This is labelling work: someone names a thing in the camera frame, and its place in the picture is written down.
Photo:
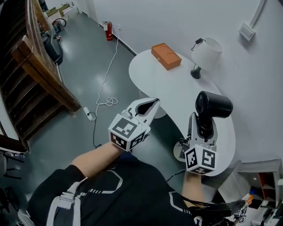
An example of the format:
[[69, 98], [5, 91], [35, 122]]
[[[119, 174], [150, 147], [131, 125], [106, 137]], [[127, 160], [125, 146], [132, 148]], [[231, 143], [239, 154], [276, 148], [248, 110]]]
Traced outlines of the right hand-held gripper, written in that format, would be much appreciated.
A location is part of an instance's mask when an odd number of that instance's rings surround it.
[[189, 118], [189, 138], [181, 138], [178, 142], [178, 161], [184, 162], [186, 170], [198, 175], [206, 175], [216, 170], [218, 154], [216, 123], [211, 120], [210, 138], [208, 140], [195, 138], [196, 114], [193, 112]]

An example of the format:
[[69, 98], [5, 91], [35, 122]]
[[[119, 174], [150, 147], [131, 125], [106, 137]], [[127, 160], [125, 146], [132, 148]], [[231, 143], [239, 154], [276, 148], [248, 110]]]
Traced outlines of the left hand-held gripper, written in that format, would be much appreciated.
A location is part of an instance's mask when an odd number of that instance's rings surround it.
[[108, 128], [109, 140], [124, 151], [130, 152], [136, 145], [143, 142], [149, 133], [148, 125], [153, 121], [160, 101], [158, 98], [142, 98], [133, 101], [127, 108], [132, 116], [117, 114]]

